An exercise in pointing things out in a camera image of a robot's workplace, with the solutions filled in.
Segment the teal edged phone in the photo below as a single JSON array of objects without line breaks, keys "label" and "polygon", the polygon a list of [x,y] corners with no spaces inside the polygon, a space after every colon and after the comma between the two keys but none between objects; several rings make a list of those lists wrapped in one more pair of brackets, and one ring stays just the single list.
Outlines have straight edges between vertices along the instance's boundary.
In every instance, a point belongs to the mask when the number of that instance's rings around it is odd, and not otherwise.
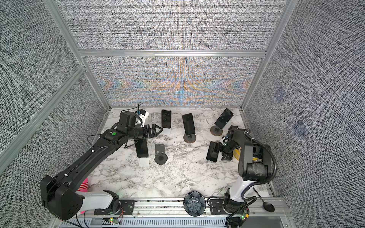
[{"label": "teal edged phone", "polygon": [[219,143],[218,142],[210,142],[206,160],[211,162],[217,162],[219,155]]}]

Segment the black phone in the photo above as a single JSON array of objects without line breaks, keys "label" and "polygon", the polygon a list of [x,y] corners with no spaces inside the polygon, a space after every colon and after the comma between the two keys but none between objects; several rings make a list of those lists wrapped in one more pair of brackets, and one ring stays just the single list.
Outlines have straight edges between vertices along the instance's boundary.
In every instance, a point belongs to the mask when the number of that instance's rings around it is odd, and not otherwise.
[{"label": "black phone", "polygon": [[138,158],[148,158],[148,146],[146,139],[135,140],[136,153]]}]

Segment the dark grey cased phone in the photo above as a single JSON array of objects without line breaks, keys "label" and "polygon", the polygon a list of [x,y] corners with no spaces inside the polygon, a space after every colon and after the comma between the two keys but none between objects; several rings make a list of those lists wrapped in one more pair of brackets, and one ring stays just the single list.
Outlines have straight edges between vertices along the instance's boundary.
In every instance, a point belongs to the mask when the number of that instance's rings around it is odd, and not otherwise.
[{"label": "dark grey cased phone", "polygon": [[185,114],[182,116],[184,130],[186,135],[195,134],[195,125],[193,114]]}]

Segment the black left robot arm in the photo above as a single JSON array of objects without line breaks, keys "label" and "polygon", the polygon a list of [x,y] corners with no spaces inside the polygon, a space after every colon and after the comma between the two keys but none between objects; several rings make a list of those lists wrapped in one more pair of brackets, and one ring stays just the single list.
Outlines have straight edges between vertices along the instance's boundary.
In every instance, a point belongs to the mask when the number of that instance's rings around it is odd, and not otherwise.
[{"label": "black left robot arm", "polygon": [[93,209],[119,209],[119,199],[111,191],[103,191],[100,200],[87,193],[77,193],[82,182],[110,155],[129,140],[157,137],[163,128],[156,125],[121,127],[115,126],[103,132],[84,155],[54,177],[45,176],[40,182],[42,205],[60,220],[73,218],[81,211]]}]

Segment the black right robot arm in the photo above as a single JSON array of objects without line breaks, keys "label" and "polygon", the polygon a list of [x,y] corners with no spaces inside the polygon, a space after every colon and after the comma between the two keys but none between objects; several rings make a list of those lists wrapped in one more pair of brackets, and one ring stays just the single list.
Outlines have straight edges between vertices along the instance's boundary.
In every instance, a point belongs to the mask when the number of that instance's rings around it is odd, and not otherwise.
[{"label": "black right robot arm", "polygon": [[276,165],[272,166],[270,146],[262,144],[250,135],[249,129],[231,126],[228,133],[219,143],[219,152],[223,161],[234,158],[234,150],[240,150],[238,158],[239,177],[223,197],[223,208],[228,213],[238,210],[240,205],[247,204],[259,196],[254,188],[265,185],[275,175]]}]

